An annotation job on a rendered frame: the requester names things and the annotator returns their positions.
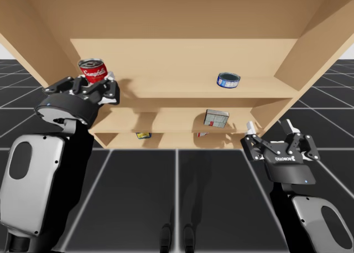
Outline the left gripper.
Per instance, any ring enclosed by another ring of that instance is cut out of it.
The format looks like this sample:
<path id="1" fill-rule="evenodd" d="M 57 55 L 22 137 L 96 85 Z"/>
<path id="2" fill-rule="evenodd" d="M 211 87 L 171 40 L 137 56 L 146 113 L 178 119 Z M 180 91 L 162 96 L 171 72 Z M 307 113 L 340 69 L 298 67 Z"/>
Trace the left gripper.
<path id="1" fill-rule="evenodd" d="M 76 96 L 81 91 L 84 99 Z M 112 71 L 90 86 L 83 76 L 66 77 L 45 87 L 43 92 L 49 96 L 34 111 L 45 122 L 58 126 L 63 126 L 65 120 L 92 126 L 102 105 L 120 103 L 120 89 Z"/>

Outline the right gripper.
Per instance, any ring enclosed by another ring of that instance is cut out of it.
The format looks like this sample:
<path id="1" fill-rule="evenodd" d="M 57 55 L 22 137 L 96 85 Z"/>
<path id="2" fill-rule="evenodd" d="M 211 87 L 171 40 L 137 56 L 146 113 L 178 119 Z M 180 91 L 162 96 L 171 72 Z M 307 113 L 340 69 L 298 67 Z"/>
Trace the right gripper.
<path id="1" fill-rule="evenodd" d="M 265 170 L 269 180 L 283 184 L 315 184 L 316 180 L 310 168 L 304 164 L 307 161 L 319 161 L 320 155 L 311 135 L 305 135 L 295 128 L 290 119 L 280 122 L 285 134 L 285 142 L 270 143 L 264 148 L 261 139 L 256 134 L 252 121 L 246 124 L 247 131 L 240 140 L 248 161 L 264 160 Z"/>

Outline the red and white can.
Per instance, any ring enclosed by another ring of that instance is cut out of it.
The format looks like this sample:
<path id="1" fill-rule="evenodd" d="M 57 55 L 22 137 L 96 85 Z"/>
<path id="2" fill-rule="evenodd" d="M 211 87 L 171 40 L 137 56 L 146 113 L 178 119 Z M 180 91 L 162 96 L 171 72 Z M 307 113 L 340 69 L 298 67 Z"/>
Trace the red and white can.
<path id="1" fill-rule="evenodd" d="M 108 75 L 108 70 L 102 59 L 82 59 L 78 62 L 78 67 L 91 84 L 103 80 Z"/>

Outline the blue flat can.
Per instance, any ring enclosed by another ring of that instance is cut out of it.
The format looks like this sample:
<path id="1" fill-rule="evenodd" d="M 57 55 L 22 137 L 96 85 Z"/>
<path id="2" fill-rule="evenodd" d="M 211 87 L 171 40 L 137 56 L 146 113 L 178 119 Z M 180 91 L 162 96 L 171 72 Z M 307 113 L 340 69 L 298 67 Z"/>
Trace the blue flat can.
<path id="1" fill-rule="evenodd" d="M 236 88 L 240 82 L 241 77 L 233 73 L 219 73 L 217 77 L 217 85 L 226 89 Z"/>

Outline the red and white carton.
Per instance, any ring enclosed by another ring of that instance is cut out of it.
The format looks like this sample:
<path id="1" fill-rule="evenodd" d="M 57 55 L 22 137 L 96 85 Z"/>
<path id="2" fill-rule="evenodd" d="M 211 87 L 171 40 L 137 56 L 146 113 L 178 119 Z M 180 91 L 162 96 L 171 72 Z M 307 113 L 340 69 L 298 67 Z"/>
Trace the red and white carton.
<path id="1" fill-rule="evenodd" d="M 207 109 L 204 118 L 204 125 L 224 128 L 229 119 L 229 116 L 229 112 L 226 111 Z"/>

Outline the pale wooden shelf unit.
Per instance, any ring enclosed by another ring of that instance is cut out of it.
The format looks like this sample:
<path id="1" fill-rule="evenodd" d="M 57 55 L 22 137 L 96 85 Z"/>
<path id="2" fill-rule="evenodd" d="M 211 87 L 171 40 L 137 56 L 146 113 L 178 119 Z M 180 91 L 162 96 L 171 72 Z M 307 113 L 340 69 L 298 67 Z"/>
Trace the pale wooden shelf unit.
<path id="1" fill-rule="evenodd" d="M 121 102 L 91 129 L 104 148 L 238 148 L 353 43 L 354 0 L 0 0 L 0 44 L 43 86 L 81 59 L 114 73 Z M 224 72 L 236 88 L 217 85 Z M 229 112 L 224 128 L 207 109 Z"/>

